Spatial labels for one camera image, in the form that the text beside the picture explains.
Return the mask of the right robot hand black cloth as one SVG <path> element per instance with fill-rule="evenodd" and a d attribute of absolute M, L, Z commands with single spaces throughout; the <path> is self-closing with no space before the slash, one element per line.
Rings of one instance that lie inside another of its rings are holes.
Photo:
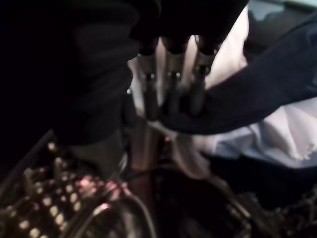
<path fill-rule="evenodd" d="M 52 128 L 107 178 L 134 113 L 128 62 L 159 37 L 198 35 L 220 48 L 245 0 L 6 0 L 1 11 L 4 133 L 32 140 Z"/>

